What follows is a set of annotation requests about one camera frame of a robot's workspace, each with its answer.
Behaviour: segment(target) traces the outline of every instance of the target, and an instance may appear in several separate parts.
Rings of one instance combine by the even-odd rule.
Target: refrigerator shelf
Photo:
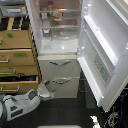
[[[62,20],[71,20],[71,19],[77,19],[77,17],[76,16],[70,16],[70,17],[63,16]],[[47,19],[42,19],[42,20],[54,20],[54,17],[48,17]]]
[[[39,55],[53,55],[53,54],[74,54],[77,53],[78,39],[74,37],[72,40],[44,40],[42,41]]]
[[[58,29],[58,28],[79,28],[76,19],[64,19],[62,21],[43,20],[41,29]]]
[[[39,11],[39,13],[50,13],[50,12],[80,12],[80,9],[55,9],[51,11]]]
[[[58,26],[51,26],[51,27],[41,27],[41,29],[58,29],[58,28],[79,28],[78,25],[58,25]]]
[[[84,16],[84,19],[91,28],[92,32],[94,33],[95,37],[99,41],[99,44],[107,54],[112,64],[116,66],[119,58],[117,57],[113,49],[110,47],[110,45],[108,44],[107,40],[104,38],[102,33],[100,32],[100,28],[97,28],[97,26],[95,25],[95,23],[93,22],[90,16]]]

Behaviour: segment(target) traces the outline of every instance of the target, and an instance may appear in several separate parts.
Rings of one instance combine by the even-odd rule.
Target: glass shelf
[[[50,12],[79,12],[80,9],[55,9],[51,11],[39,11],[39,13],[50,13]]]
[[[77,20],[63,19],[62,21],[44,21],[41,24],[41,29],[58,29],[58,28],[79,28]]]
[[[78,17],[76,16],[63,16],[63,20],[71,20],[71,19],[77,19]],[[42,19],[42,20],[54,20],[54,17],[48,17],[47,19]]]

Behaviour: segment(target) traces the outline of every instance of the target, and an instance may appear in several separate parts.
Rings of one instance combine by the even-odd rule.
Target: refrigerator drawer
[[[38,76],[33,81],[0,82],[0,93],[28,92],[30,89],[37,90]]]
[[[79,79],[52,79],[47,89],[55,91],[55,98],[77,98]]]
[[[44,79],[80,76],[80,66],[76,55],[39,56],[38,61]]]
[[[31,48],[28,30],[0,31],[0,49]]]
[[[0,66],[35,65],[31,49],[0,50]]]
[[[1,11],[3,16],[6,17],[16,17],[25,16],[27,14],[26,6],[1,6]]]
[[[14,66],[14,67],[0,67],[0,77],[5,76],[29,76],[38,75],[36,65],[33,66]]]

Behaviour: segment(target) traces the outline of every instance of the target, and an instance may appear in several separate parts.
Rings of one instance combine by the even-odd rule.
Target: white refrigerator
[[[127,0],[25,1],[39,58],[77,55],[97,105],[109,111],[128,82]]]

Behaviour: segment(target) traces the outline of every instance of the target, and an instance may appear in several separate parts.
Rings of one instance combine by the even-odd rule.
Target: tiled floor
[[[84,89],[85,84],[87,84],[86,81],[80,82],[80,88]],[[3,128],[37,128],[45,125],[79,125],[82,128],[92,128],[93,122],[90,116],[97,116],[103,128],[105,118],[101,113],[102,110],[96,107],[91,91],[86,95],[78,91],[77,99],[42,101],[33,112],[10,122],[3,121],[2,126]]]

